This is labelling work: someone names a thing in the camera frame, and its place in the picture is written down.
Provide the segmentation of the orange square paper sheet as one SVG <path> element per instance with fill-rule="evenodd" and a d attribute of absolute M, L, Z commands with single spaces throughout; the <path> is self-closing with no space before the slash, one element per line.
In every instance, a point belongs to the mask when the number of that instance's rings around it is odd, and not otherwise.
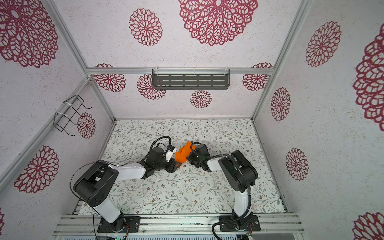
<path fill-rule="evenodd" d="M 184 164 L 185 162 L 188 161 L 187 157 L 192 152 L 191 145 L 192 143 L 188 141 L 184 147 L 180 148 L 179 151 L 176 152 L 175 154 L 176 162 Z"/>

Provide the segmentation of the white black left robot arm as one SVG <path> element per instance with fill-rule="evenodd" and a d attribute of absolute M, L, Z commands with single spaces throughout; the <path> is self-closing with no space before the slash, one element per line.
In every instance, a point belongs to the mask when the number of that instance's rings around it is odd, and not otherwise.
<path fill-rule="evenodd" d="M 136 164 L 118 166 L 97 161 L 74 183 L 73 190 L 107 223 L 119 223 L 123 213 L 110 198 L 115 182 L 146 179 L 161 170 L 173 173 L 182 165 L 173 158 L 175 153 L 176 148 L 173 146 L 166 150 L 154 147 Z"/>

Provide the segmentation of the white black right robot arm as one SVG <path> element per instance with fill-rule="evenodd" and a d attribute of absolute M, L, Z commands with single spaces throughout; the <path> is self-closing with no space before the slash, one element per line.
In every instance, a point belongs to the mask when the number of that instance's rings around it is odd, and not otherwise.
<path fill-rule="evenodd" d="M 258 178 L 258 173 L 252 164 L 238 150 L 230 154 L 203 156 L 191 152 L 187 156 L 189 163 L 204 171 L 222 171 L 235 192 L 233 218 L 245 219 L 251 214 L 252 186 Z"/>

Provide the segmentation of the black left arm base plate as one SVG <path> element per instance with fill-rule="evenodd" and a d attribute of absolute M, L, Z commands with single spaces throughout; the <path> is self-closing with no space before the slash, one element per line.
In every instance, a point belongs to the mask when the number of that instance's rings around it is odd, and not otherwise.
<path fill-rule="evenodd" d="M 118 217 L 113 223 L 101 218 L 97 233 L 137 233 L 141 217 Z"/>

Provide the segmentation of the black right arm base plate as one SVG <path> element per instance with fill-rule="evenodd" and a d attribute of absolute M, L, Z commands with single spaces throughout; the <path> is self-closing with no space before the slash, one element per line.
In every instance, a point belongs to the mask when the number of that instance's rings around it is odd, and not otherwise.
<path fill-rule="evenodd" d="M 259 232 L 261 230 L 259 219 L 253 213 L 236 222 L 223 224 L 223 222 L 228 222 L 232 219 L 233 216 L 219 216 L 221 232 Z"/>

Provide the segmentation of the grey slotted wall shelf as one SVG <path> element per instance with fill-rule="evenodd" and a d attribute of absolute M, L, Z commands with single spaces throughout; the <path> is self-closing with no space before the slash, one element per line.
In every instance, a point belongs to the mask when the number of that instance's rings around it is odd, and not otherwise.
<path fill-rule="evenodd" d="M 229 69 L 218 71 L 152 70 L 152 85 L 156 90 L 227 90 L 230 86 Z"/>

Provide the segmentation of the aluminium front rail frame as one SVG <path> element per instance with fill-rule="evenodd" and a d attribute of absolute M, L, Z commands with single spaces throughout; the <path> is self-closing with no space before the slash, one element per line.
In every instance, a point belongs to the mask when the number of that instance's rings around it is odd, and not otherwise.
<path fill-rule="evenodd" d="M 126 215 L 131 235 L 205 235 L 220 217 L 230 214 Z M 242 229 L 215 227 L 218 235 L 225 234 L 304 234 L 297 214 L 254 214 L 256 220 Z M 53 236 L 92 236 L 101 226 L 101 218 L 93 215 L 61 216 Z"/>

